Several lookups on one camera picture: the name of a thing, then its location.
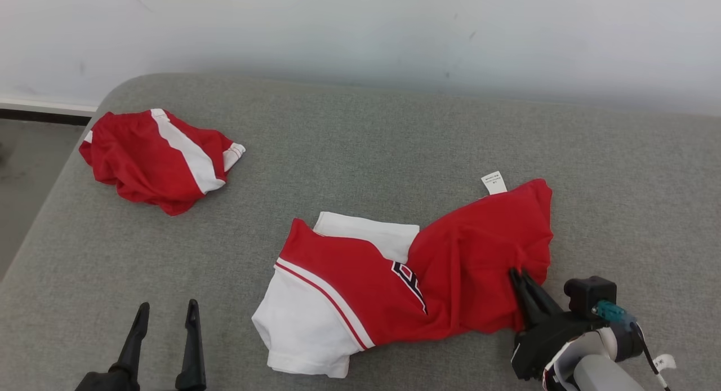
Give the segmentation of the red shorts with white stripe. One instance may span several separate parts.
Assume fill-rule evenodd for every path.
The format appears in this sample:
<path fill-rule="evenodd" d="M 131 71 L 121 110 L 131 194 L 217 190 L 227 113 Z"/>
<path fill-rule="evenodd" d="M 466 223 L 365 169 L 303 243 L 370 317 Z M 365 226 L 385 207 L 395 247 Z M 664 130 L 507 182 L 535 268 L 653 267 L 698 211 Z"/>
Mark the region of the red shorts with white stripe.
<path fill-rule="evenodd" d="M 162 108 L 108 112 L 79 147 L 95 180 L 121 198 L 185 213 L 209 192 L 223 188 L 246 149 L 220 131 L 194 127 Z"/>

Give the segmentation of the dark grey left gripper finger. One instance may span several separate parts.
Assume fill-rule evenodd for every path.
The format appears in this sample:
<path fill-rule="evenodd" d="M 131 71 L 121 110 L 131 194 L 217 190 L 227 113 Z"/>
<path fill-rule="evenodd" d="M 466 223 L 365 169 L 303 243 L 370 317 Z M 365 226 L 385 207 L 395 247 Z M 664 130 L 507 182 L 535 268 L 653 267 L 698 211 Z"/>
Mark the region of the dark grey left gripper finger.
<path fill-rule="evenodd" d="M 185 320 L 187 337 L 184 347 L 182 371 L 175 380 L 176 391 L 206 391 L 207 378 L 203 352 L 200 308 L 190 299 Z"/>
<path fill-rule="evenodd" d="M 135 319 L 131 325 L 123 348 L 116 363 L 111 365 L 109 371 L 118 371 L 126 377 L 126 383 L 137 383 L 137 371 L 141 357 L 141 346 L 146 337 L 149 324 L 150 305 L 143 302 L 137 309 Z"/>

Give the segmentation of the dark wall baseboard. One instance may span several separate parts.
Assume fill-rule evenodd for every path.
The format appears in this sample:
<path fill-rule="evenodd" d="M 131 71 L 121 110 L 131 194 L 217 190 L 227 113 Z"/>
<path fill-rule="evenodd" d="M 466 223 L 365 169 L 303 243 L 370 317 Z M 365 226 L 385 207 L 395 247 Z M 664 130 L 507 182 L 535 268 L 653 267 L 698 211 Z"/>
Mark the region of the dark wall baseboard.
<path fill-rule="evenodd" d="M 47 122 L 64 126 L 87 126 L 96 106 L 44 103 L 29 99 L 0 97 L 0 119 Z"/>

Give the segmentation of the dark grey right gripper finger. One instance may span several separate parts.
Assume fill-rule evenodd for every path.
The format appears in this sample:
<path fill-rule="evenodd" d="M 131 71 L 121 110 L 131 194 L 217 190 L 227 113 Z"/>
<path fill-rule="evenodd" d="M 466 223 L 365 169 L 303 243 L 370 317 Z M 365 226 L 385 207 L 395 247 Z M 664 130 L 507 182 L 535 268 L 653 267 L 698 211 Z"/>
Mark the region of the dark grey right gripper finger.
<path fill-rule="evenodd" d="M 541 287 L 540 284 L 536 283 L 535 291 L 536 291 L 535 297 L 536 297 L 537 303 L 541 307 L 541 322 L 540 323 L 545 322 L 546 320 L 550 319 L 554 315 L 562 314 L 562 312 L 563 312 L 562 307 L 559 306 L 559 304 L 557 304 L 557 302 L 551 298 L 551 296 L 548 294 L 548 292 L 546 292 Z"/>
<path fill-rule="evenodd" d="M 541 307 L 535 297 L 536 282 L 525 269 L 510 268 L 508 274 L 523 317 L 523 329 L 532 329 L 541 322 Z"/>

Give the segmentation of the red number 23 jersey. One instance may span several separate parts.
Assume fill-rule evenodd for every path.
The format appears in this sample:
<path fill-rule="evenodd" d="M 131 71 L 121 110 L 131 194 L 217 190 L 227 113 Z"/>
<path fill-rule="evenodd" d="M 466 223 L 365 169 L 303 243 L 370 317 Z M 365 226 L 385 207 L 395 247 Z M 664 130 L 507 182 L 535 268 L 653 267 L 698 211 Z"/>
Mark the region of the red number 23 jersey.
<path fill-rule="evenodd" d="M 323 211 L 294 219 L 252 322 L 272 370 L 342 379 L 350 357 L 389 343 L 520 330 L 511 270 L 548 277 L 552 190 L 536 179 L 421 228 Z"/>

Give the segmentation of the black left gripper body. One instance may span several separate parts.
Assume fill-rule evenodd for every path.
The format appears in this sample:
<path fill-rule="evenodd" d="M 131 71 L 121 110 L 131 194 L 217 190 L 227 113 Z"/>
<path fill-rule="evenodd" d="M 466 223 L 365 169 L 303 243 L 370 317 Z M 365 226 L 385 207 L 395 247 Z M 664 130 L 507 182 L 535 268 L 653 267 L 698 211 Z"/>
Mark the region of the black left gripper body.
<path fill-rule="evenodd" d="M 126 371 L 90 371 L 75 391 L 139 391 L 139 385 Z"/>

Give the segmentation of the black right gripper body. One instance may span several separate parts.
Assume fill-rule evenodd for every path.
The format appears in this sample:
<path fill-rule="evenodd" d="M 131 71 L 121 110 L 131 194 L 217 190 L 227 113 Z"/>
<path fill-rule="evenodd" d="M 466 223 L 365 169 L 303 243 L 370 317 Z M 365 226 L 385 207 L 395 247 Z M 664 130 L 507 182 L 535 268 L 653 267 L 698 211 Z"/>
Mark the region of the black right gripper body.
<path fill-rule="evenodd" d="M 526 318 L 516 337 L 511 365 L 520 380 L 541 380 L 545 366 L 573 338 L 606 327 L 605 319 L 587 319 L 572 312 Z"/>

